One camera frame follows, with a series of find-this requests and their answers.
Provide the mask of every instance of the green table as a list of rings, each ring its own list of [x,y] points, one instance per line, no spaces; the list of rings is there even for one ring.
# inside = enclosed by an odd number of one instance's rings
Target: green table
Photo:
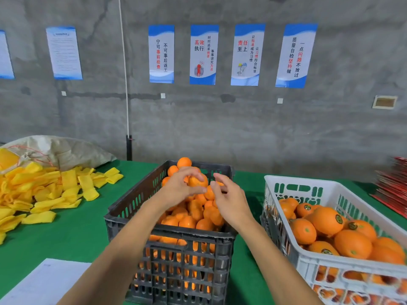
[[[156,166],[157,164],[134,161],[106,164],[99,170],[104,172],[116,167],[125,177],[115,185],[107,184],[101,188],[97,200],[84,201],[76,209],[57,210],[58,215],[52,224],[20,225],[9,232],[4,244],[0,246],[0,298],[45,258],[92,262],[108,244],[103,219],[107,207]],[[263,177],[264,174],[237,171],[234,178],[245,190],[256,219],[262,211],[265,186]],[[407,220],[371,198],[366,192],[365,184],[338,181],[407,230]],[[256,262],[240,236],[237,236],[234,244],[227,298],[228,304],[273,304]]]

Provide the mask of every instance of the white plastic crate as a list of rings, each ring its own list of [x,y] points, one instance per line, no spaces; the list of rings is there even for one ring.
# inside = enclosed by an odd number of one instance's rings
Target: white plastic crate
[[[406,231],[338,182],[272,175],[265,176],[265,180],[262,225],[308,285],[318,292],[325,304],[407,304],[407,291],[401,294],[399,290],[402,279],[406,281],[404,284],[407,284],[407,266],[304,250],[295,240],[278,198],[293,197],[300,203],[332,207],[348,220],[368,221],[374,226],[378,236],[391,237],[398,241],[405,252],[407,252]],[[323,279],[317,278],[320,266],[327,267]],[[343,277],[347,271],[367,273],[367,282]],[[329,276],[330,272],[335,274],[335,277]],[[392,280],[392,285],[373,283],[373,275],[388,276],[388,279]]]

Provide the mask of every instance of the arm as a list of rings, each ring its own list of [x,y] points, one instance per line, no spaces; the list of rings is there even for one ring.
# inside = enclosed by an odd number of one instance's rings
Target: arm
[[[187,175],[203,180],[196,168],[184,168],[175,173],[165,187],[142,204],[57,305],[122,304],[157,220],[186,197],[206,192],[203,187],[188,187],[184,183]]]
[[[318,295],[274,245],[263,227],[254,219],[247,204],[245,192],[224,175],[214,173],[214,177],[225,185],[219,186],[214,181],[210,184],[219,211],[246,242],[275,303],[277,305],[323,304]]]

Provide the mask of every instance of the poster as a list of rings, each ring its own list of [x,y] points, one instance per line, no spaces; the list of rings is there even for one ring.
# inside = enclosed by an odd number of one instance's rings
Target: poster
[[[174,25],[149,26],[150,82],[174,83]]]
[[[0,30],[0,79],[14,79],[6,32],[3,30]]]
[[[265,24],[236,25],[230,85],[258,86],[265,27]]]
[[[317,26],[317,24],[285,26],[276,87],[304,88]]]
[[[55,79],[82,80],[78,40],[74,27],[46,29],[52,70]]]
[[[218,25],[191,25],[190,85],[215,85]]]

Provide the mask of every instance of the red cardboard stack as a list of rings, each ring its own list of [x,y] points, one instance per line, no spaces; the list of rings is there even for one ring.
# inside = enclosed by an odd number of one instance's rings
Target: red cardboard stack
[[[395,157],[390,173],[377,172],[379,188],[372,197],[407,218],[407,159]]]

